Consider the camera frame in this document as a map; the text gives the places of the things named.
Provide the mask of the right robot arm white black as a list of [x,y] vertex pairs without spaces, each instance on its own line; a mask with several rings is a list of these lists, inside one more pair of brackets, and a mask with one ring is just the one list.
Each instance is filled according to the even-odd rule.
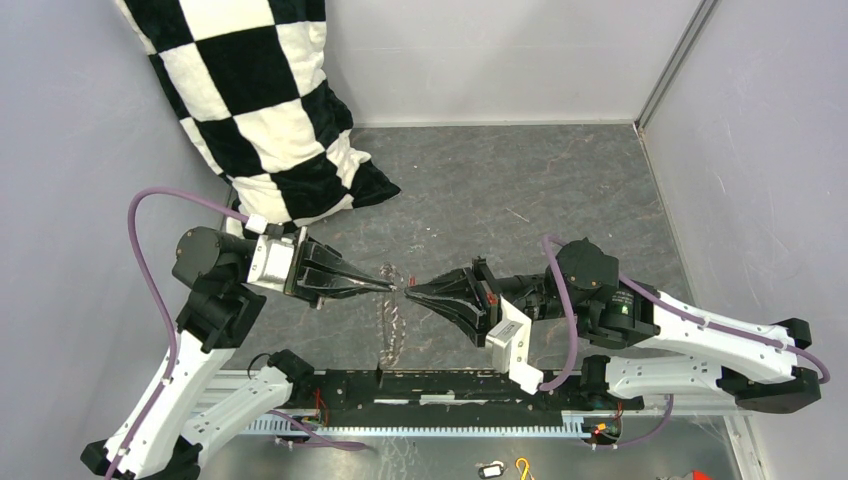
[[[539,274],[498,278],[482,258],[411,285],[405,297],[458,326],[493,368],[524,392],[551,392],[569,379],[580,400],[724,395],[745,410],[788,414],[816,401],[831,376],[811,354],[808,322],[752,324],[689,305],[620,269],[588,239],[545,236]],[[546,376],[529,360],[533,326],[564,319],[564,367]]]

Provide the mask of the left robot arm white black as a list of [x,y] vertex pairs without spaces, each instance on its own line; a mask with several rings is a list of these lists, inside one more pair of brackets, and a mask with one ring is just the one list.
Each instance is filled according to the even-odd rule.
[[254,326],[274,290],[319,307],[327,299],[390,292],[305,229],[286,235],[269,226],[254,240],[196,227],[179,240],[173,276],[189,289],[167,322],[169,348],[124,424],[81,454],[106,479],[195,479],[201,468],[250,423],[285,403],[306,405],[314,368],[290,350],[271,354],[243,386],[201,415],[194,408]]

